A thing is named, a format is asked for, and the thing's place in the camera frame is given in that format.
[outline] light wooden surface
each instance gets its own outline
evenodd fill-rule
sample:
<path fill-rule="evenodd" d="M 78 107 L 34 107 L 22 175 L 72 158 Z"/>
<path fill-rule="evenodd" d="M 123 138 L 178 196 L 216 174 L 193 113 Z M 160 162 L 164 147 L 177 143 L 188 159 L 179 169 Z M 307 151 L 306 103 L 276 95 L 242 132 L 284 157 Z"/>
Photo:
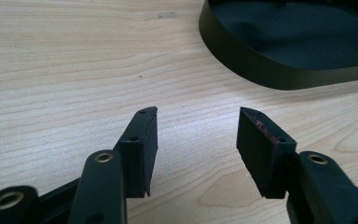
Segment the light wooden surface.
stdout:
<path fill-rule="evenodd" d="M 288 223 L 260 197 L 235 147 L 241 106 L 334 158 L 358 186 L 358 81 L 275 91 L 203 44 L 203 0 L 0 1 L 0 189 L 44 194 L 112 148 L 133 114 L 158 107 L 152 196 L 129 223 Z"/>

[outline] screw hole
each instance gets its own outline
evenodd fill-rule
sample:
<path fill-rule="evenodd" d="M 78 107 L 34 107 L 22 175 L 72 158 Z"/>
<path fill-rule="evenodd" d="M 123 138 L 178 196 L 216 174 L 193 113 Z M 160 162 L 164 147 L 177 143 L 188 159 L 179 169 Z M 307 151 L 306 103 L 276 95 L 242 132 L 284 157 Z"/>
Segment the screw hole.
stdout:
<path fill-rule="evenodd" d="M 13 207 L 14 205 L 21 202 L 24 198 L 24 193 L 19 191 L 11 191 L 0 197 L 0 210 L 5 210 Z"/>
<path fill-rule="evenodd" d="M 325 159 L 321 156 L 318 156 L 318 155 L 314 155 L 314 154 L 309 155 L 308 159 L 310 159 L 310 161 L 313 161 L 313 162 L 321 164 L 321 165 L 326 165 L 328 163 L 327 159 Z"/>
<path fill-rule="evenodd" d="M 133 137 L 130 138 L 130 141 L 132 141 L 132 142 L 135 142 L 136 140 L 138 140 L 137 136 L 133 136 Z"/>
<path fill-rule="evenodd" d="M 103 223 L 103 219 L 104 219 L 103 214 L 97 213 L 87 217 L 86 224 L 100 224 Z"/>
<path fill-rule="evenodd" d="M 100 155 L 95 157 L 95 161 L 97 162 L 107 162 L 113 159 L 113 155 L 110 153 L 101 153 Z"/>

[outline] black plastic base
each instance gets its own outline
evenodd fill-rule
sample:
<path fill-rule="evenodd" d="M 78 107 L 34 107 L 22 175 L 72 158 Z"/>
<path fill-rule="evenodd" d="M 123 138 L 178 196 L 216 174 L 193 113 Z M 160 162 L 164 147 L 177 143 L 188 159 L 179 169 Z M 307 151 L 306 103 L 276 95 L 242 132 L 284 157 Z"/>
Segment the black plastic base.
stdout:
<path fill-rule="evenodd" d="M 272 89 L 358 80 L 358 3 L 333 2 L 206 0 L 200 33 L 225 66 Z"/>

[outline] black plastic arm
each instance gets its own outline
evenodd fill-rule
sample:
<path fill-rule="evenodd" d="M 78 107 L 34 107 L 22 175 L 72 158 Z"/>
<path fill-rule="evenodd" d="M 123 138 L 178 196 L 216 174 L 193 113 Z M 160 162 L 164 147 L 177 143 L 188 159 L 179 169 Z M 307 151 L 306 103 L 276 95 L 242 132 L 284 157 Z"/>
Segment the black plastic arm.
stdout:
<path fill-rule="evenodd" d="M 334 160 L 305 151 L 263 113 L 241 108 L 237 148 L 262 196 L 283 198 L 295 224 L 358 223 L 358 188 Z"/>
<path fill-rule="evenodd" d="M 113 150 L 89 156 L 80 181 L 41 197 L 29 186 L 1 190 L 0 224 L 127 223 L 126 198 L 150 195 L 157 110 L 152 106 L 136 112 Z"/>

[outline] black plastic part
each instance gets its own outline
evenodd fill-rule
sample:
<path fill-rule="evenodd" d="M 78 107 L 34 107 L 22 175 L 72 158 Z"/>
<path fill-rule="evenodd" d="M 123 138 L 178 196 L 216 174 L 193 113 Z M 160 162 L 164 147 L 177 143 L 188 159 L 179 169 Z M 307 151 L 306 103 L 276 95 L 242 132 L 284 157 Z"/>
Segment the black plastic part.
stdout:
<path fill-rule="evenodd" d="M 358 80 L 358 1 L 205 0 L 199 26 L 222 64 L 259 85 Z"/>
<path fill-rule="evenodd" d="M 78 179 L 39 197 L 42 214 L 40 224 L 63 224 L 67 222 L 77 184 Z"/>
<path fill-rule="evenodd" d="M 35 224 L 39 219 L 36 189 L 18 186 L 0 190 L 0 224 Z"/>
<path fill-rule="evenodd" d="M 266 198 L 284 198 L 289 181 L 288 165 L 296 156 L 296 141 L 260 111 L 242 107 L 237 149 Z"/>
<path fill-rule="evenodd" d="M 68 224 L 127 223 L 120 153 L 91 154 L 84 166 Z"/>
<path fill-rule="evenodd" d="M 296 168 L 314 223 L 358 223 L 358 188 L 334 160 L 305 151 L 299 154 Z"/>
<path fill-rule="evenodd" d="M 150 182 L 158 150 L 157 108 L 142 109 L 133 116 L 114 150 L 120 152 L 127 198 L 150 196 Z"/>

